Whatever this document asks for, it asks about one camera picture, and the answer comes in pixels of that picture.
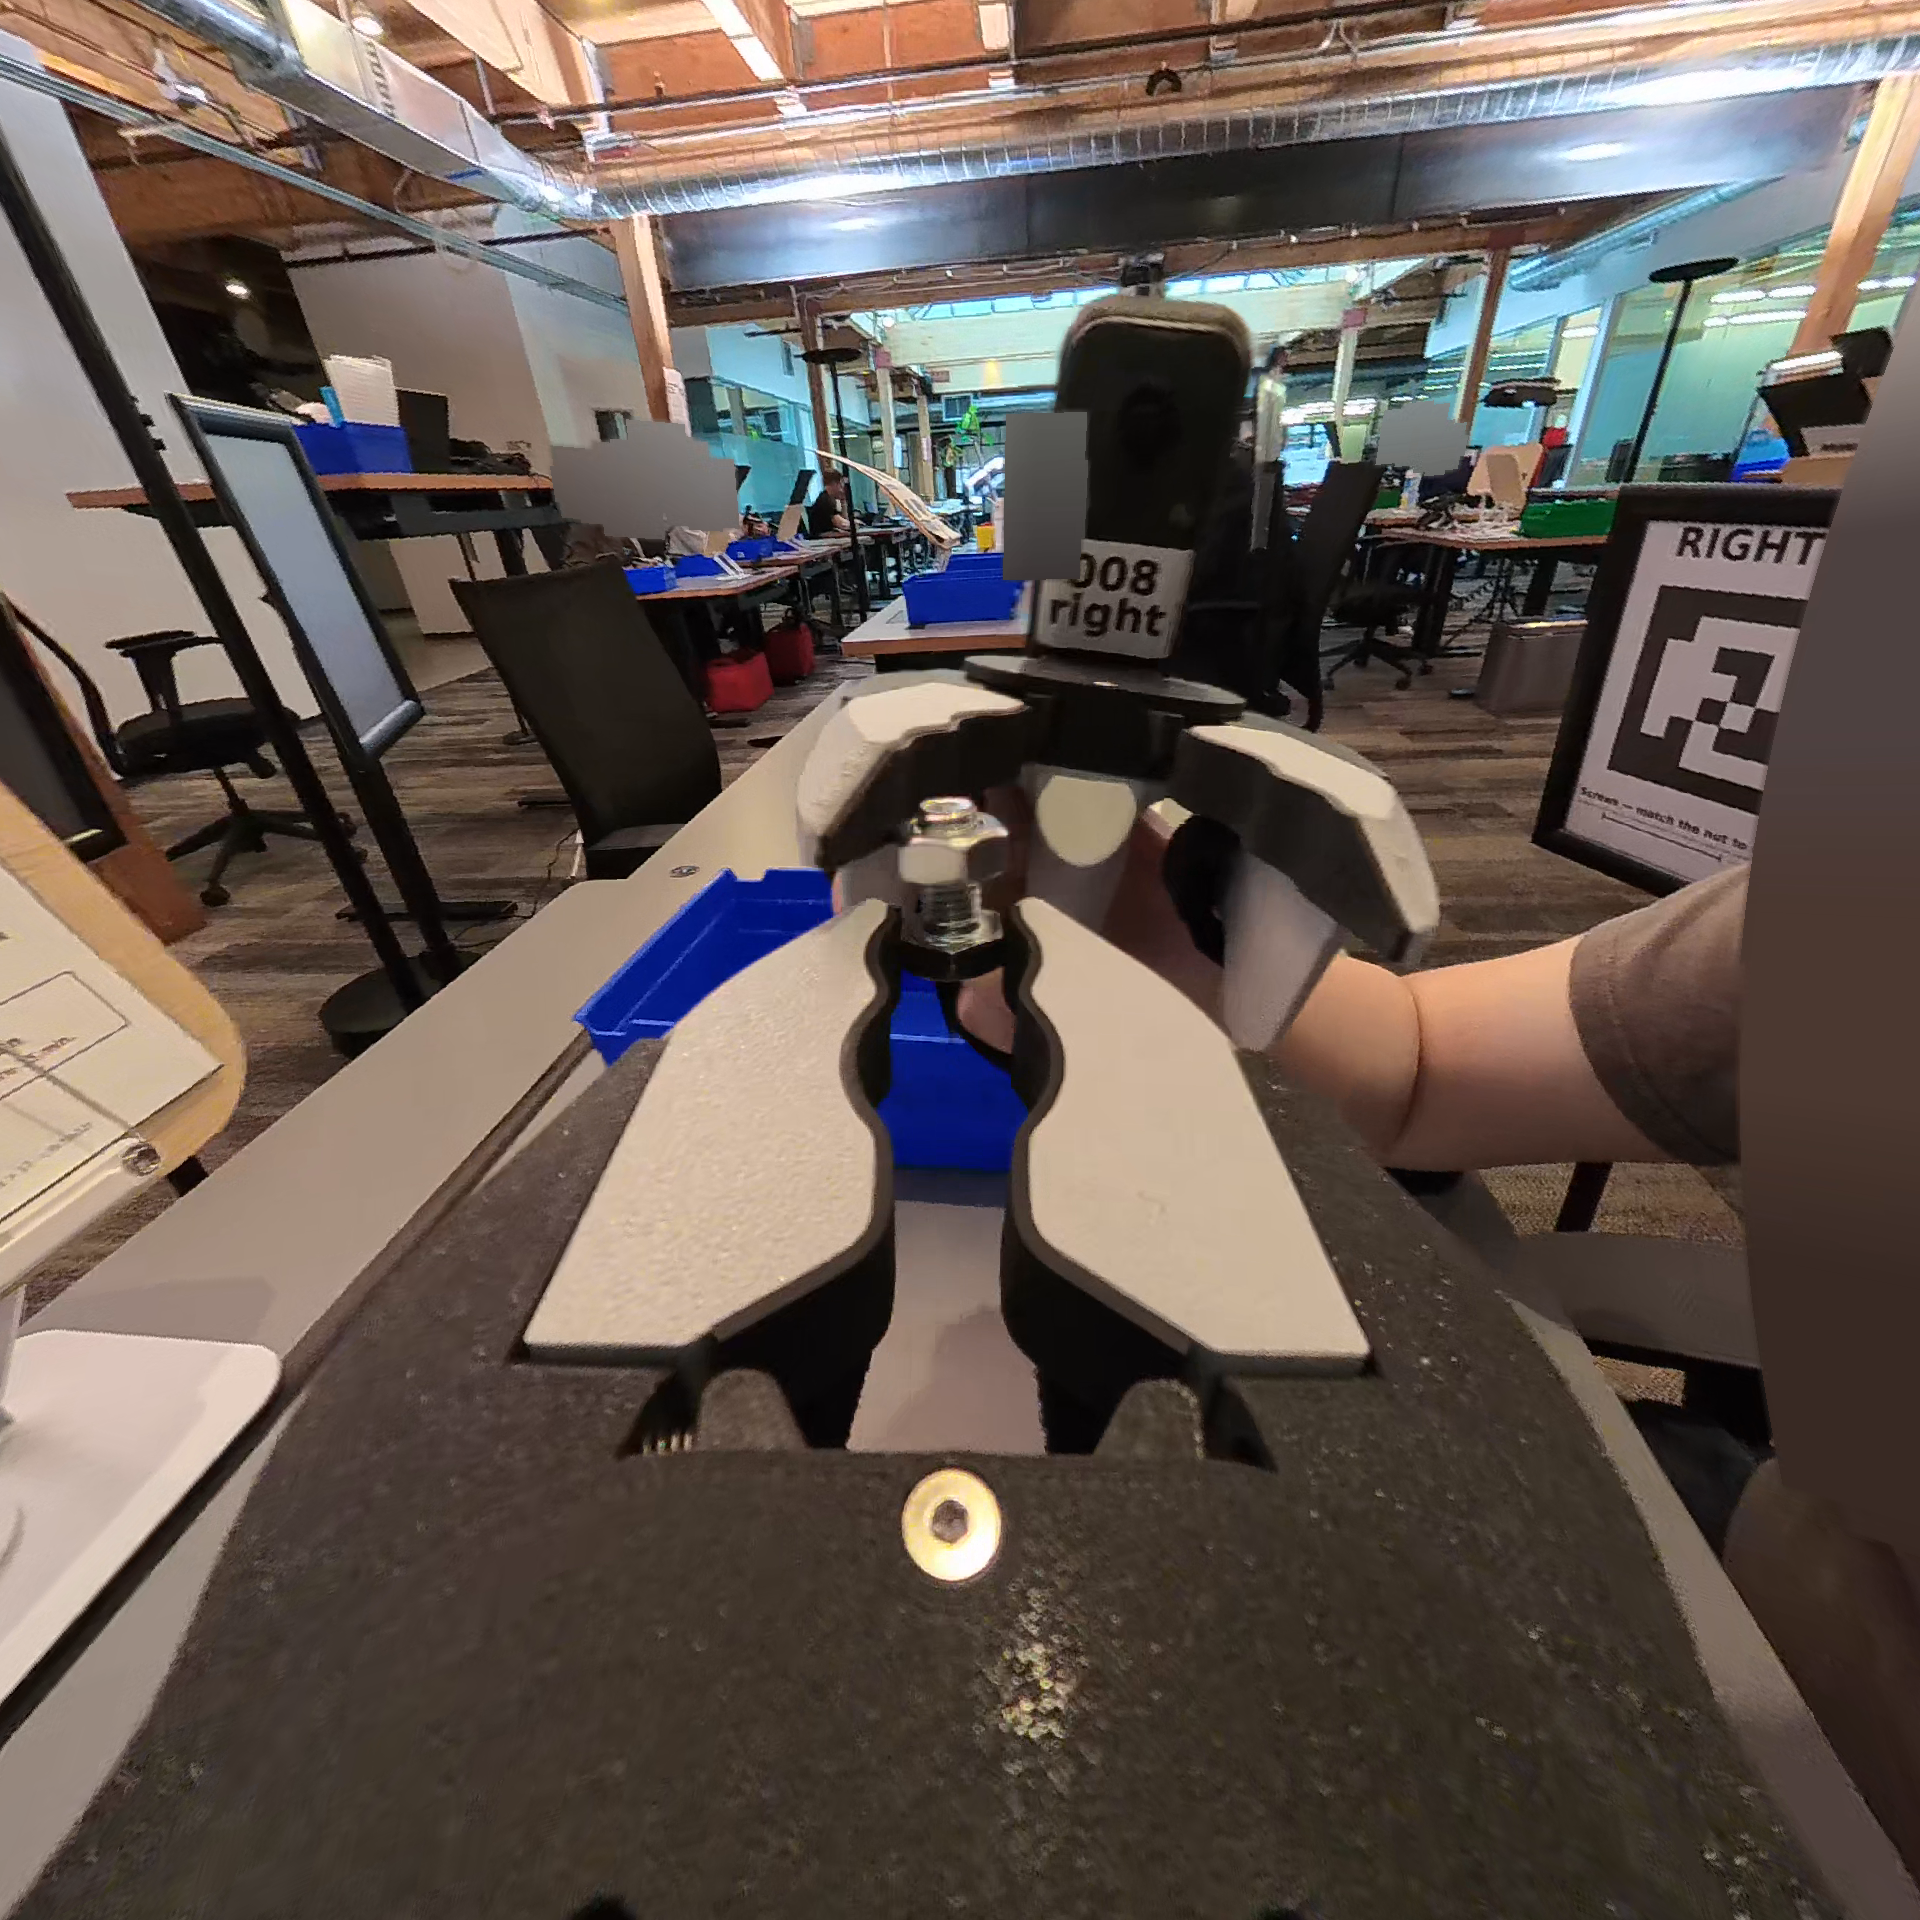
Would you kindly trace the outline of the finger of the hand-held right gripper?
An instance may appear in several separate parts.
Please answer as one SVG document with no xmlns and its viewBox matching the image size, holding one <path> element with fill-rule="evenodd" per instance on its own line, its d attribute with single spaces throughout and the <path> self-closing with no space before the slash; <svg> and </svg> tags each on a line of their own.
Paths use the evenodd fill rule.
<svg viewBox="0 0 1920 1920">
<path fill-rule="evenodd" d="M 877 678 L 833 711 L 797 789 L 800 852 L 833 907 L 899 906 L 904 827 L 928 799 L 973 804 L 1037 759 L 1041 716 L 968 678 Z"/>
<path fill-rule="evenodd" d="M 1399 790 L 1360 755 L 1273 721 L 1190 728 L 1173 799 L 1236 840 L 1221 893 L 1225 956 L 1259 925 L 1332 933 L 1406 968 L 1439 929 L 1439 889 Z"/>
</svg>

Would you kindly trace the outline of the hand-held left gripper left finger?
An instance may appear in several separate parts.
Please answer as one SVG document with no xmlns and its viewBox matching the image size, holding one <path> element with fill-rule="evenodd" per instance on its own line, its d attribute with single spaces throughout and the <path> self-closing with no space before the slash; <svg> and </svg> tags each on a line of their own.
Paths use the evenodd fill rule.
<svg viewBox="0 0 1920 1920">
<path fill-rule="evenodd" d="M 866 900 L 697 1005 L 612 1146 L 523 1328 L 540 1363 L 639 1366 L 701 1399 L 774 1381 L 803 1443 L 842 1451 L 888 1333 L 899 910 Z"/>
</svg>

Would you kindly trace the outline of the short thick silver hex bolt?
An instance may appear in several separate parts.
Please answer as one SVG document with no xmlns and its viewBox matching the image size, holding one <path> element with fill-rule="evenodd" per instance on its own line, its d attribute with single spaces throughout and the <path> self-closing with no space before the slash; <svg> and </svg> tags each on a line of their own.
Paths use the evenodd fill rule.
<svg viewBox="0 0 1920 1920">
<path fill-rule="evenodd" d="M 972 799 L 925 799 L 904 824 L 899 877 L 910 916 L 925 925 L 968 925 L 987 889 L 1005 871 L 1011 831 Z"/>
</svg>

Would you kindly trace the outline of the blue plastic parts bin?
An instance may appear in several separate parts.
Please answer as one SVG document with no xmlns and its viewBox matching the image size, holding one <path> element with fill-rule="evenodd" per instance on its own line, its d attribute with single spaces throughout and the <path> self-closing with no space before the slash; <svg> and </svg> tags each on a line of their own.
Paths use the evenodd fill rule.
<svg viewBox="0 0 1920 1920">
<path fill-rule="evenodd" d="M 613 1065 L 831 916 L 824 871 L 721 871 L 589 995 L 578 1025 L 601 1064 Z M 878 1114 L 900 1168 L 1009 1172 L 1028 1109 L 1005 1071 L 949 1030 L 936 984 L 904 975 Z"/>
</svg>

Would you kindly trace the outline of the person's right hand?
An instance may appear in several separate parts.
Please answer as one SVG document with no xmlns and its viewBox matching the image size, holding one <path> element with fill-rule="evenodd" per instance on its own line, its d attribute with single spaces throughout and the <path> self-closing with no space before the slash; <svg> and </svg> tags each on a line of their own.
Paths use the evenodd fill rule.
<svg viewBox="0 0 1920 1920">
<path fill-rule="evenodd" d="M 1170 838 L 1153 810 L 1140 817 L 1101 929 L 1206 1015 L 1220 1018 L 1225 973 L 1192 945 L 1163 887 Z M 1333 956 L 1268 1056 L 1291 1082 L 1333 1102 L 1383 1163 L 1411 1163 L 1397 1138 L 1415 1102 L 1422 1033 L 1417 998 L 1403 975 Z"/>
</svg>

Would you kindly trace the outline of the large blue storage bin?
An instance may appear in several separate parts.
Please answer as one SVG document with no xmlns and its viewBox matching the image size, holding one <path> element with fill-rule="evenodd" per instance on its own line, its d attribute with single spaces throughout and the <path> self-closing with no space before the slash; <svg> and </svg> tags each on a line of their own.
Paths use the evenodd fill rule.
<svg viewBox="0 0 1920 1920">
<path fill-rule="evenodd" d="M 1023 607 L 1028 581 L 1005 575 L 995 551 L 954 551 L 942 567 L 904 581 L 905 624 L 912 631 L 967 624 L 1005 624 Z"/>
</svg>

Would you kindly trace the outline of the grey trash can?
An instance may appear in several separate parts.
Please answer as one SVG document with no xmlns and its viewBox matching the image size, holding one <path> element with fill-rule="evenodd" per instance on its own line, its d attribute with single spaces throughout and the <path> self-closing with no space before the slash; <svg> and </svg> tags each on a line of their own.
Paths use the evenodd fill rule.
<svg viewBox="0 0 1920 1920">
<path fill-rule="evenodd" d="M 1583 616 L 1494 624 L 1472 688 L 1476 703 L 1494 716 L 1561 716 L 1585 635 Z"/>
</svg>

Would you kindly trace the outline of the black mesh office chair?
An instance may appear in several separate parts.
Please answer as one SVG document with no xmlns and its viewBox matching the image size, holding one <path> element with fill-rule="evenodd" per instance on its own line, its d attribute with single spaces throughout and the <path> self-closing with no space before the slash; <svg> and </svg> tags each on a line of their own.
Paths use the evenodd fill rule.
<svg viewBox="0 0 1920 1920">
<path fill-rule="evenodd" d="M 562 784 L 588 879 L 633 877 L 726 790 L 708 711 L 618 562 L 450 591 Z"/>
</svg>

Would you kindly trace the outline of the framed black-white marker sign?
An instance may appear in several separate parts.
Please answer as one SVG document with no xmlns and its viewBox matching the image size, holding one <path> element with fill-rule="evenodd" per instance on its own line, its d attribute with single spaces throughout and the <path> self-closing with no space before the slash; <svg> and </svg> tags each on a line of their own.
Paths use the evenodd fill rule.
<svg viewBox="0 0 1920 1920">
<path fill-rule="evenodd" d="M 1533 845 L 1666 899 L 1752 860 L 1838 489 L 1617 498 Z"/>
</svg>

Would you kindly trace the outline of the person's black office chair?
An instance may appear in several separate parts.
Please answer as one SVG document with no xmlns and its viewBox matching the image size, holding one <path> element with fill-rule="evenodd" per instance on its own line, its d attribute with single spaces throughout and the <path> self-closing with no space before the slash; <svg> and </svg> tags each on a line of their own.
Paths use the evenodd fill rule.
<svg viewBox="0 0 1920 1920">
<path fill-rule="evenodd" d="M 1498 1271 L 1589 1349 L 1686 1378 L 1684 1404 L 1752 1443 L 1769 1439 L 1746 1254 L 1662 1237 L 1524 1237 Z"/>
</svg>

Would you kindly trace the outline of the wooden instruction board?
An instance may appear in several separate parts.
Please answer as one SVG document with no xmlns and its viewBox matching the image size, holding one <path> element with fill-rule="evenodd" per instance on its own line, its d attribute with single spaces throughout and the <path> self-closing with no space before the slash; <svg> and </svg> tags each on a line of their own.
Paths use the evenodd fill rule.
<svg viewBox="0 0 1920 1920">
<path fill-rule="evenodd" d="M 176 953 L 11 790 L 2 796 L 2 861 L 5 877 L 18 877 L 29 887 L 112 972 L 201 1039 L 219 1064 L 203 1087 L 184 1096 L 154 1120 L 158 1172 L 118 1205 L 122 1208 L 179 1171 L 226 1126 L 246 1080 L 238 1030 Z M 85 1230 L 35 1249 L 35 1259 L 14 1267 L 5 1267 L 2 1243 L 5 1312 L 18 1309 L 18 1294 L 40 1266 L 118 1208 L 101 1213 Z"/>
</svg>

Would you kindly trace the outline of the black framed panel on stand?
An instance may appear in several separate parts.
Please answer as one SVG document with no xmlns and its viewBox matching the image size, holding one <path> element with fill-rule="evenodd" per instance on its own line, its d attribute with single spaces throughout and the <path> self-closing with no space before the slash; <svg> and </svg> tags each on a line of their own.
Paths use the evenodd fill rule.
<svg viewBox="0 0 1920 1920">
<path fill-rule="evenodd" d="M 427 868 L 383 765 L 420 726 L 423 706 L 349 560 L 343 531 L 300 451 L 297 424 L 191 394 L 168 402 L 289 635 L 362 824 L 398 889 L 399 918 L 429 945 L 449 945 L 449 925 L 515 919 L 515 900 L 444 900 Z"/>
</svg>

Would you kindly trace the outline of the printed instruction sheet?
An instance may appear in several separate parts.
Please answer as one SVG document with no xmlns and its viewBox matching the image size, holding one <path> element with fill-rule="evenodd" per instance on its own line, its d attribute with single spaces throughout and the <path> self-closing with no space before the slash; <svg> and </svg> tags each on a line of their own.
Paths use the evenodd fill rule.
<svg viewBox="0 0 1920 1920">
<path fill-rule="evenodd" d="M 218 1059 L 18 877 L 2 879 L 5 1267 L 158 1172 L 154 1120 Z"/>
</svg>

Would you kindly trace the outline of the white paper with outlines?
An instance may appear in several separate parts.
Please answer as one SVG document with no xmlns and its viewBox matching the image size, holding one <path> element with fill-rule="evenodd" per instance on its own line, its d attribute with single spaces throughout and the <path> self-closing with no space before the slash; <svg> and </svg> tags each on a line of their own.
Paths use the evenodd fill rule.
<svg viewBox="0 0 1920 1920">
<path fill-rule="evenodd" d="M 271 1407 L 281 1381 L 281 1357 L 248 1342 L 11 1331 L 5 1702 Z"/>
</svg>

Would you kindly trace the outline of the silver ceiling duct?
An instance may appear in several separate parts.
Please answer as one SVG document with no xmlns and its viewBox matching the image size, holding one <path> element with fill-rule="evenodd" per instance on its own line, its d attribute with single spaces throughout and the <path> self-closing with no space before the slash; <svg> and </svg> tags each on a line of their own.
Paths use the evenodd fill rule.
<svg viewBox="0 0 1920 1920">
<path fill-rule="evenodd" d="M 691 103 L 594 103 L 585 118 L 635 119 L 588 132 L 581 160 L 522 148 L 438 81 L 365 41 L 320 6 L 143 6 L 209 41 L 237 77 L 405 167 L 501 205 L 600 223 L 640 216 L 872 198 L 912 187 L 1045 178 L 1152 160 L 1213 159 L 1411 132 L 1569 122 L 1595 113 L 1701 107 L 1739 97 L 1859 86 L 1903 69 L 1913 31 L 1889 17 L 1831 17 L 1792 6 L 1765 38 L 1765 6 L 1599 12 L 1573 38 L 1545 29 L 1403 34 L 1350 45 L 1329 34 L 1228 69 L 1190 69 L 1179 92 L 1123 77 L 965 86 L 718 132 L 663 132 Z"/>
</svg>

